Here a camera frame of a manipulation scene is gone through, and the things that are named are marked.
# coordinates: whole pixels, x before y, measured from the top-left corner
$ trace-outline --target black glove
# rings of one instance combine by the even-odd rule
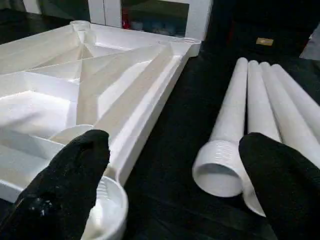
[[[260,133],[244,136],[239,153],[278,239],[318,239],[320,170],[295,149]]]
[[[109,163],[109,134],[73,139],[19,195],[0,225],[2,240],[80,240]]]

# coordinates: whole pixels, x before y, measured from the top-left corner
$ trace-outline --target plastic tray compartment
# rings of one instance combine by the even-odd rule
[[[200,45],[196,39],[86,21],[0,45],[0,128],[10,130],[6,136],[36,139],[40,149],[41,141],[63,146],[89,129],[105,130],[111,149],[105,175],[123,185]],[[7,160],[14,152],[1,154],[0,171],[18,169],[15,160]]]

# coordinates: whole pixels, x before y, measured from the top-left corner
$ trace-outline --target gold label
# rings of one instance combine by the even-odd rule
[[[263,38],[263,37],[258,37],[255,42],[255,44],[260,44],[265,46],[272,46],[273,43],[274,43],[273,39]]]

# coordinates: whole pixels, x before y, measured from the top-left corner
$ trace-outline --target black surface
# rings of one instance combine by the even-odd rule
[[[0,198],[0,221],[2,221],[12,204]]]
[[[261,55],[298,57],[305,48],[312,30],[299,30],[234,21],[229,44]],[[257,38],[272,39],[272,46],[256,44]]]
[[[35,33],[20,18],[20,23],[1,25],[2,42]],[[225,35],[227,25],[212,19],[208,41],[185,66],[125,186],[130,204],[126,240],[275,239],[267,220],[250,212],[240,196],[218,198],[201,191],[192,164],[210,136],[238,57],[281,64],[318,103],[320,71],[311,60],[260,55],[237,44],[223,48],[218,30]],[[68,23],[61,21],[61,26]],[[39,32],[58,27],[55,20],[48,22],[43,17],[34,24],[42,26]]]
[[[320,20],[319,7],[318,0],[237,0],[234,20],[312,31]]]

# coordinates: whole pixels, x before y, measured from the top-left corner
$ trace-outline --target pipe end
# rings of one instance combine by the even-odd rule
[[[205,192],[223,198],[239,195],[246,174],[237,144],[214,140],[204,145],[195,160],[192,176]]]
[[[245,191],[243,193],[243,200],[245,205],[254,213],[266,217],[264,210],[262,209],[259,200],[256,196],[256,192],[254,189],[251,191]]]
[[[248,62],[248,65],[252,65],[252,64],[259,65],[259,63],[256,60],[251,60]]]

